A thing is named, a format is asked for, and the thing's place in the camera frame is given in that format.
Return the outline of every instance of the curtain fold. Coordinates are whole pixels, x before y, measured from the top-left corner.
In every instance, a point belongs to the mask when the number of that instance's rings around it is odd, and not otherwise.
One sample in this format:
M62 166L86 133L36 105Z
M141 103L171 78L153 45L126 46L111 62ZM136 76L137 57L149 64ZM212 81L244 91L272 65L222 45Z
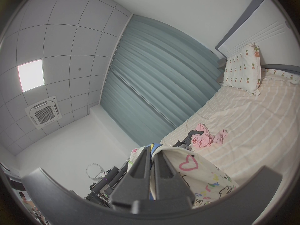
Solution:
M140 146L159 143L218 91L217 60L178 29L134 15L113 57L101 105Z

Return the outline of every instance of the striped bedsheet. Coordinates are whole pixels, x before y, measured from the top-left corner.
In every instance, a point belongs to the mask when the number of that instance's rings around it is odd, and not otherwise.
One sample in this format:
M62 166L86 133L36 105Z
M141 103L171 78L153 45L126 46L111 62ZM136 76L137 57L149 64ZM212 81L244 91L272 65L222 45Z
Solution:
M239 185L261 166L283 174L278 194L287 188L299 162L300 85L262 80L260 95L222 86L199 111L161 141L173 146L198 123L211 134L226 129L222 145L194 148L195 152L223 170Z

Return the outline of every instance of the bed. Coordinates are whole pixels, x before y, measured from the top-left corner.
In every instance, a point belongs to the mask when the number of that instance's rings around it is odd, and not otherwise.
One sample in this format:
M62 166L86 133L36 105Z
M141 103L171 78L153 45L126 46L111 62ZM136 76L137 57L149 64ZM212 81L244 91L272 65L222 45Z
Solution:
M252 42L260 47L262 68L299 74L299 44L271 0L253 0L216 50L227 58ZM282 174L275 196L257 221L289 191L300 159L300 85L262 77L259 91L259 96L253 96L242 89L222 86L199 111L161 141L173 146L198 123L205 124L213 135L226 129L229 134L222 145L192 149L239 185L263 165Z

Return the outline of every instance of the pink clothing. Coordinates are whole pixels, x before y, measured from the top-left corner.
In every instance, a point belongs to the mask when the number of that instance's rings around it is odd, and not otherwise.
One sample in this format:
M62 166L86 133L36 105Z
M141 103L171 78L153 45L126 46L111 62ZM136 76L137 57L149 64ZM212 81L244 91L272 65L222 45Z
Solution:
M211 135L208 128L201 123L199 123L196 126L196 130L199 132L201 131L204 132L202 135L199 134L192 135L192 143L195 147L198 148L205 147L205 146L210 147L212 143L223 144L223 138L228 134L227 131L223 129L220 132L218 132L216 136Z

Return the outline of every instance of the black hair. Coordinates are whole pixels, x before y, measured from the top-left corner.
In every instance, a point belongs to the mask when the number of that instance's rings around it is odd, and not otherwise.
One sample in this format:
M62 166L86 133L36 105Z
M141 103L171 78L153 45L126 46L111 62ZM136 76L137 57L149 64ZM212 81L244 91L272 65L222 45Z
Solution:
M24 193L19 192L19 194L20 194L21 197L25 197Z

